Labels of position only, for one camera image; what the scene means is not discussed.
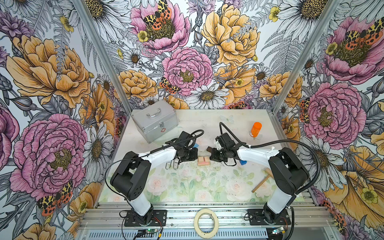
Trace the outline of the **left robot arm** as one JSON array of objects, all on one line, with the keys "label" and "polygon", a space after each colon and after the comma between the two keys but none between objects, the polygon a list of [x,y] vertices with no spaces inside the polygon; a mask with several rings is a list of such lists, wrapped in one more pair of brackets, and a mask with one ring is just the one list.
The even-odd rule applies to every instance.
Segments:
[{"label": "left robot arm", "polygon": [[196,130],[191,134],[183,131],[178,138],[166,142],[155,150],[141,154],[130,151],[123,159],[112,163],[118,166],[107,187],[124,197],[131,206],[127,216],[131,216],[133,222],[148,226],[151,221],[158,220],[154,216],[153,205],[144,194],[151,169],[174,160],[177,160],[178,164],[197,160],[198,149],[195,144],[197,138],[203,134],[203,130]]}]

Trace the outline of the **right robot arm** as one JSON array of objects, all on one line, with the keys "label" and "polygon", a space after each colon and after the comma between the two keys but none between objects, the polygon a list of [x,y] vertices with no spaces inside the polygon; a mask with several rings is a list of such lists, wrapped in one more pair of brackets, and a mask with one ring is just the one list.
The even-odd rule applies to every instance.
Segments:
[{"label": "right robot arm", "polygon": [[272,141],[261,145],[235,143],[228,133],[216,137],[216,146],[207,147],[210,160],[227,163],[228,159],[254,162],[272,171],[277,189],[264,205],[262,219],[266,224],[277,223],[283,211],[295,200],[296,196],[310,187],[310,173],[290,148],[267,149],[281,141]]}]

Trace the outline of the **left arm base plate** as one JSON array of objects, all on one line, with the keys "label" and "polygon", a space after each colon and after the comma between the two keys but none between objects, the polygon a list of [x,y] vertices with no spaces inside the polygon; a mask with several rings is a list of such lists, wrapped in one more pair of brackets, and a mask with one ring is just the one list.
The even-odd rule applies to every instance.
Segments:
[{"label": "left arm base plate", "polygon": [[124,220],[125,227],[164,227],[167,222],[167,210],[150,210],[146,215],[140,216],[129,210]]}]

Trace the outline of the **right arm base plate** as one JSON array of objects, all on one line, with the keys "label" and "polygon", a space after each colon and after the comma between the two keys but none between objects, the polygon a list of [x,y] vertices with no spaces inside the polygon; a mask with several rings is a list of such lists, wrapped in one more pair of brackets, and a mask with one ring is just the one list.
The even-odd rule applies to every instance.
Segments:
[{"label": "right arm base plate", "polygon": [[290,225],[291,219],[287,210],[276,214],[272,210],[248,209],[245,215],[251,226]]}]

